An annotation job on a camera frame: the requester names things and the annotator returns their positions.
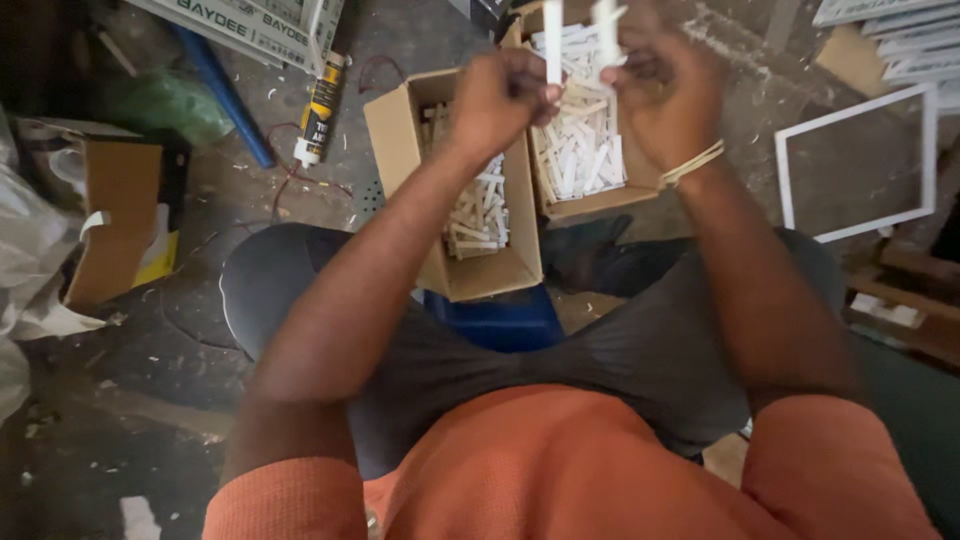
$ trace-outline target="white plastic pieces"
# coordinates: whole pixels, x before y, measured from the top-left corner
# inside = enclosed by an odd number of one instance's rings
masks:
[[[609,36],[601,38],[613,32],[616,44],[616,20],[626,8],[614,7],[615,2],[601,0],[594,10],[595,17],[602,16],[599,23],[562,30],[561,60],[567,78],[560,114],[546,127],[535,129],[533,136],[537,176],[550,204],[617,189],[626,182],[616,95],[599,82],[600,70],[610,64],[606,59],[620,55],[619,47],[611,50]],[[541,32],[524,45],[543,56],[548,43],[547,33]]]
[[[449,106],[439,104],[423,111],[423,140],[426,153],[446,133]],[[444,226],[444,245],[458,260],[496,253],[509,242],[510,211],[503,186],[503,154],[493,158],[472,184],[460,194]]]

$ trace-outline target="green plastic bag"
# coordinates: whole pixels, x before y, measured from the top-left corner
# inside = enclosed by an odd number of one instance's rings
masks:
[[[174,129],[194,145],[216,142],[233,130],[233,121],[206,85],[166,69],[108,83],[100,116],[141,133]]]

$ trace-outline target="hand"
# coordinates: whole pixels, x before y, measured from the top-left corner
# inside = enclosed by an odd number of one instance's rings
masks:
[[[546,62],[525,49],[476,57],[457,85],[449,147],[486,166],[531,124],[545,126],[563,89],[546,83]]]
[[[719,139],[724,73],[711,51],[683,35],[621,33],[630,53],[600,80],[613,86],[637,142],[662,172],[705,152]]]

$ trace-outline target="leg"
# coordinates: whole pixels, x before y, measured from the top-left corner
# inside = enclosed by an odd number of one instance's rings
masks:
[[[778,235],[821,298],[839,312],[843,277],[827,251],[799,233],[780,230]],[[612,258],[610,267],[596,272],[594,282],[605,285],[599,292],[637,286],[629,263],[644,257],[629,249],[624,253],[626,257]],[[668,449],[684,456],[741,429],[750,418],[746,395],[728,370],[726,356],[697,251],[564,344],[534,354],[537,369],[549,373],[552,381],[624,400]]]
[[[229,256],[220,279],[224,312],[251,358],[260,358],[290,305],[350,237],[288,223],[254,234]],[[513,385],[512,362],[468,343],[411,300],[371,380],[348,409],[361,476],[393,471],[444,413]]]

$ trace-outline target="orange shirt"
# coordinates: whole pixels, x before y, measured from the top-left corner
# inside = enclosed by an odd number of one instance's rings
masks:
[[[756,418],[741,490],[671,454],[616,398],[499,390],[448,412],[364,484],[324,457],[228,483],[204,538],[939,538],[868,409],[796,396]]]

